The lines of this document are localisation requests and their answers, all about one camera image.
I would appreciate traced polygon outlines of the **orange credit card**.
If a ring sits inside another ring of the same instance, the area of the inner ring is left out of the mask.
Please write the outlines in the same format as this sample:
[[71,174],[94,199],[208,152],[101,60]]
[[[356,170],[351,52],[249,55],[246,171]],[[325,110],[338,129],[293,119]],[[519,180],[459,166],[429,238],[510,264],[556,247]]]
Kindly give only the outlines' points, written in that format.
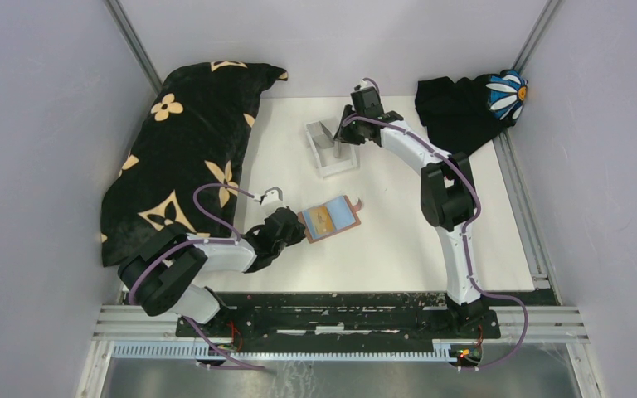
[[315,206],[303,211],[303,216],[307,223],[309,234],[315,240],[335,231],[332,217],[325,205]]

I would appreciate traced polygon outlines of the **tan leather card holder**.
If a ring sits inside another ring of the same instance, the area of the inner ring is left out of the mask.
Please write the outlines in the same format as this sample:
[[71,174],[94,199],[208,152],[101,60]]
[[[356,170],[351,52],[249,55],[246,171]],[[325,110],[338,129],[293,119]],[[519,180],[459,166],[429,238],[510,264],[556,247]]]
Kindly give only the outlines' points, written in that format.
[[360,226],[358,212],[362,208],[361,199],[352,202],[347,195],[342,195],[300,211],[298,218],[305,226],[308,242],[313,244]]

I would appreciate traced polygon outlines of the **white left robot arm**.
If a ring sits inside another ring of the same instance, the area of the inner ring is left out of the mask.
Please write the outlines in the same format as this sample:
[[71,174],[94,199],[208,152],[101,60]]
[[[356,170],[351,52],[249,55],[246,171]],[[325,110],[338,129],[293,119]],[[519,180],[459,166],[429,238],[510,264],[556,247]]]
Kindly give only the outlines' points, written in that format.
[[196,321],[208,337],[226,331],[227,306],[212,290],[194,283],[201,272],[255,273],[305,238],[305,225],[280,207],[239,240],[202,238],[172,224],[162,228],[119,265],[129,302],[150,317],[174,313]]

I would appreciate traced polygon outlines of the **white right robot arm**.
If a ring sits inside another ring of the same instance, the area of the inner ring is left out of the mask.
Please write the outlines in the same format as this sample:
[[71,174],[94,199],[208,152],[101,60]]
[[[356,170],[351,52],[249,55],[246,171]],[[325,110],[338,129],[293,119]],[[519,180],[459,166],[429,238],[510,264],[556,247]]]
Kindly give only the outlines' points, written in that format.
[[467,338],[479,328],[479,318],[487,311],[474,272],[471,225],[480,204],[469,159],[437,148],[397,112],[385,111],[376,87],[356,86],[351,100],[334,138],[351,145],[373,142],[420,176],[421,212],[435,228],[445,259],[445,325],[452,336]]

